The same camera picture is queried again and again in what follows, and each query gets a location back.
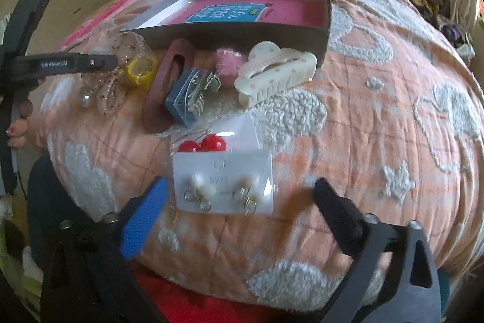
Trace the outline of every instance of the red cherry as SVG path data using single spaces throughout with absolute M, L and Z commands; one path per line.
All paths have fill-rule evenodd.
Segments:
M 178 152 L 197 152 L 197 151 L 200 151 L 200 146 L 192 140 L 183 141 L 178 147 Z
M 209 134 L 202 140 L 200 148 L 202 151 L 225 151 L 227 144 L 220 136 Z

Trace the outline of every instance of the person's leg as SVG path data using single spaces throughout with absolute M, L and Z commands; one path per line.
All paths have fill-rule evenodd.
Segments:
M 72 201 L 56 176 L 49 155 L 32 167 L 27 189 L 27 222 L 32 257 L 43 270 L 52 251 L 52 241 L 63 220 L 77 225 L 93 221 Z

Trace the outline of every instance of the patterned blanket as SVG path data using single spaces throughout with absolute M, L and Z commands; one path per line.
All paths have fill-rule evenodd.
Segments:
M 157 1 L 129 0 L 84 25 L 76 50 L 105 42 Z M 212 67 L 212 56 L 200 53 L 195 63 Z M 78 77 L 57 78 L 32 124 L 69 195 L 99 220 L 155 176 L 171 178 L 169 136 L 177 128 L 147 133 L 136 92 L 117 116 L 102 118 L 76 105 L 78 84 Z M 242 111 L 233 92 L 214 99 L 204 119 Z M 328 53 L 314 80 L 249 112 L 263 125 L 261 142 L 275 153 L 273 214 L 166 207 L 137 256 L 159 275 L 229 300 L 321 308 L 351 261 L 311 202 L 320 176 L 362 212 L 390 223 L 422 222 L 437 266 L 453 278 L 482 254 L 482 92 L 455 49 L 408 0 L 332 0 Z M 377 295 L 387 266 L 383 257 L 366 302 Z

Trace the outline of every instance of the bedspread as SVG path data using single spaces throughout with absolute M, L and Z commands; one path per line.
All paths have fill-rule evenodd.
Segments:
M 76 50 L 105 42 L 156 1 L 118 8 Z M 321 308 L 351 263 L 311 202 L 321 176 L 362 212 L 390 223 L 422 222 L 437 266 L 454 278 L 481 255 L 484 102 L 476 80 L 408 0 L 331 1 L 328 52 L 313 81 L 248 110 L 264 126 L 261 142 L 276 153 L 273 214 L 165 207 L 137 256 L 144 265 L 206 295 Z M 199 53 L 195 63 L 212 67 L 213 59 Z M 99 220 L 142 194 L 155 176 L 171 178 L 173 129 L 147 133 L 136 92 L 113 118 L 78 107 L 78 80 L 57 78 L 31 123 L 69 195 Z M 233 91 L 218 95 L 203 116 L 212 121 L 242 111 Z M 387 266 L 385 256 L 366 302 Z

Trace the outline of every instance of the pink pom-pom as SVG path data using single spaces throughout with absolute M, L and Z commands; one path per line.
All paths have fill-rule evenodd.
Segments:
M 237 73 L 246 61 L 241 53 L 228 48 L 220 48 L 215 52 L 215 66 L 223 86 L 234 86 Z

